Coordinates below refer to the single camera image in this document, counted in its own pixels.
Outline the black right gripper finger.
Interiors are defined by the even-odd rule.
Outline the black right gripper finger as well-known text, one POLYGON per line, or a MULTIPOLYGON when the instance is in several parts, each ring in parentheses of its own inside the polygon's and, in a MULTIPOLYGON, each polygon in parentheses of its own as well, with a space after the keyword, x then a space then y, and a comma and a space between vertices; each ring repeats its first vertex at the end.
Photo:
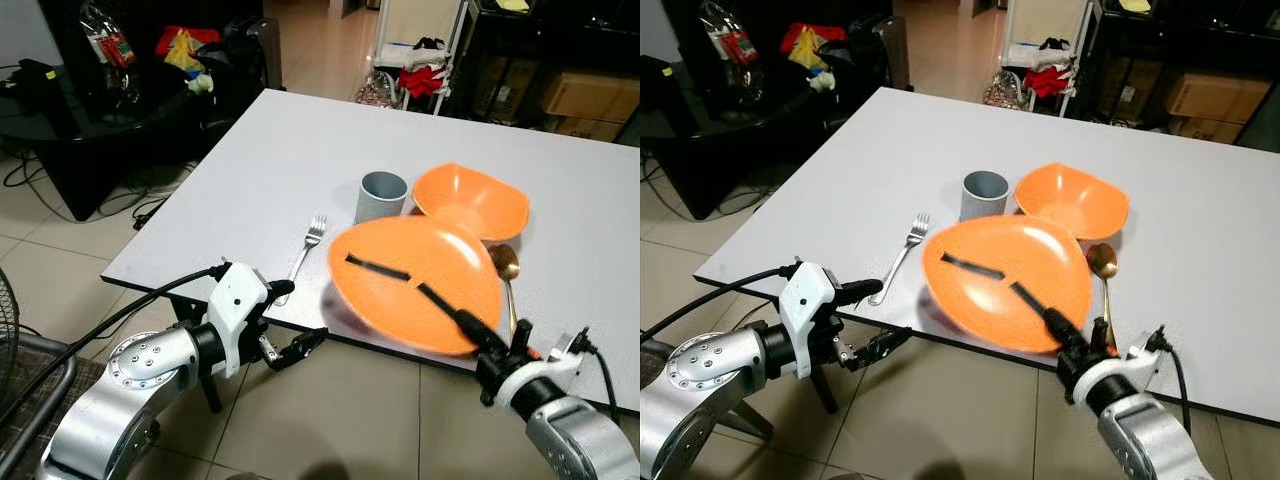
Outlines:
POLYGON ((1066 349, 1084 349, 1087 347, 1080 330, 1060 311, 1044 307, 1020 282, 1014 282, 1010 288, 1039 315, 1051 338, 1061 347, 1066 349))
POLYGON ((481 352, 499 349, 499 335, 483 320, 465 308, 453 307, 426 283, 419 283, 416 289, 444 312, 481 352))

